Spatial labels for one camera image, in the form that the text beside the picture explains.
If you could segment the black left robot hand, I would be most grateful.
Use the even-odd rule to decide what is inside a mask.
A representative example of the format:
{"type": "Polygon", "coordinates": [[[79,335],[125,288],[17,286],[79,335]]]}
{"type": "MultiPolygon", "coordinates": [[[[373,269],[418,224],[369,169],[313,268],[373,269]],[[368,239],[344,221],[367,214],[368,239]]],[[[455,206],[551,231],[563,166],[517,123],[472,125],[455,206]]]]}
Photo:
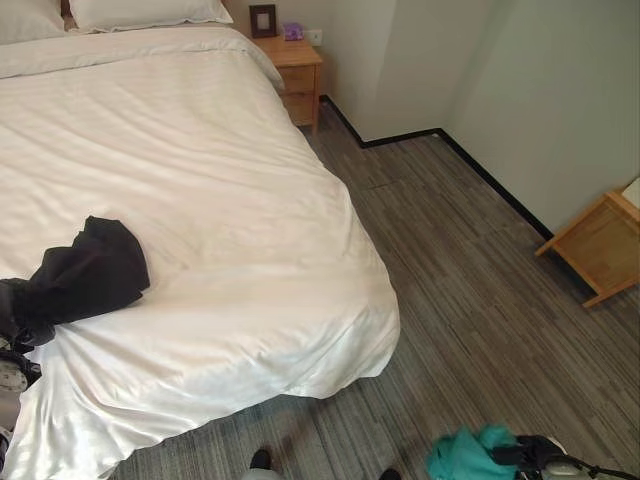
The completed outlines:
{"type": "Polygon", "coordinates": [[[11,347],[41,346],[55,337],[55,328],[39,301],[39,294],[26,280],[1,280],[1,338],[11,347]]]}

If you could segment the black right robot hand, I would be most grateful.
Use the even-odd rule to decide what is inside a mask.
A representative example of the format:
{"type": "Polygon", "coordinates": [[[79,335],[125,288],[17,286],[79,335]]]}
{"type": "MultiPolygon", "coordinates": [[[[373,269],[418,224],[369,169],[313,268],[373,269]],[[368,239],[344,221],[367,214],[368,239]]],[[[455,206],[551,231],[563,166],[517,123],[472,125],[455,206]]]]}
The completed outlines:
{"type": "Polygon", "coordinates": [[[498,465],[514,466],[527,479],[541,479],[542,470],[552,461],[563,458],[565,453],[547,437],[520,435],[515,445],[495,447],[490,456],[498,465]]]}

